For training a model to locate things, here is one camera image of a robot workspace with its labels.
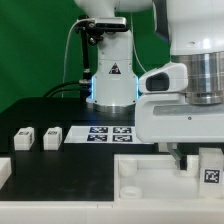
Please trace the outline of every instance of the green screen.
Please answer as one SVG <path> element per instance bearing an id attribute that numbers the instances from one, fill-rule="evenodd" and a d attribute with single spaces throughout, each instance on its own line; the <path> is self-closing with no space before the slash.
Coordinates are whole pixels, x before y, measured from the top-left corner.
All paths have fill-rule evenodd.
<path id="1" fill-rule="evenodd" d="M 83 14 L 72 0 L 0 0 L 0 112 L 18 99 L 41 97 L 62 83 L 67 35 Z M 117 15 L 130 23 L 129 13 Z M 145 69 L 168 62 L 169 45 L 154 33 L 152 10 L 134 13 L 133 23 L 136 49 Z M 89 59 L 94 74 L 95 46 L 89 46 Z M 141 76 L 135 58 L 133 64 L 134 72 Z M 79 80 L 82 71 L 81 38 L 74 33 L 66 81 Z"/>

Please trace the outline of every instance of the blue led light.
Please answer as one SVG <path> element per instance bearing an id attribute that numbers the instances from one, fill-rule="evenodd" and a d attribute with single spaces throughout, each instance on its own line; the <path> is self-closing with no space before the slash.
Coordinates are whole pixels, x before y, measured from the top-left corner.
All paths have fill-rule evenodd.
<path id="1" fill-rule="evenodd" d="M 139 78 L 137 77 L 136 78 L 136 99 L 139 99 L 139 86 L 138 86 L 138 83 L 139 83 Z"/>
<path id="2" fill-rule="evenodd" d="M 94 78 L 92 77 L 92 79 L 91 79 L 91 99 L 93 100 L 93 87 L 94 87 L 94 84 L 93 84 L 93 80 L 94 80 Z"/>

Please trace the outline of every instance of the white cube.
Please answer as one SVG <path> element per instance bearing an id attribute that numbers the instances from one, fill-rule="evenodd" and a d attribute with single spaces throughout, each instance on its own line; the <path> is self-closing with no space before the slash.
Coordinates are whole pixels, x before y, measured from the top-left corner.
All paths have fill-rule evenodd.
<path id="1" fill-rule="evenodd" d="M 14 136 L 14 146 L 16 151 L 30 150 L 34 143 L 34 128 L 20 128 L 17 134 Z"/>
<path id="2" fill-rule="evenodd" d="M 224 157 L 221 149 L 200 148 L 201 197 L 222 198 Z"/>
<path id="3" fill-rule="evenodd" d="M 44 150 L 58 150 L 62 141 L 62 129 L 49 128 L 44 135 Z"/>

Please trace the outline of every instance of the triangular warning sticker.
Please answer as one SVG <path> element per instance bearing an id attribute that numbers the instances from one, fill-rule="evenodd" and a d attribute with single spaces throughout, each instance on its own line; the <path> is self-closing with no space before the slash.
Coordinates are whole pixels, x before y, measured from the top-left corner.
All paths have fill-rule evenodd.
<path id="1" fill-rule="evenodd" d="M 120 69 L 118 68 L 117 64 L 115 63 L 110 70 L 109 74 L 121 74 Z"/>

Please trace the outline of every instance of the table surface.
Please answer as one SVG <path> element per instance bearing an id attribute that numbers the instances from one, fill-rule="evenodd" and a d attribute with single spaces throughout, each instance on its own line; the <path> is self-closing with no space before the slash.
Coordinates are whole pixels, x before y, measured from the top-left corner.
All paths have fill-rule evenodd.
<path id="1" fill-rule="evenodd" d="M 72 125 L 134 126 L 134 112 L 108 114 L 87 109 L 78 99 L 27 98 L 0 114 L 0 157 L 11 157 L 13 174 L 0 190 L 1 201 L 113 201 L 114 154 L 154 154 L 156 145 L 61 144 L 43 150 L 43 135 Z M 30 151 L 14 150 L 19 128 L 33 127 Z"/>

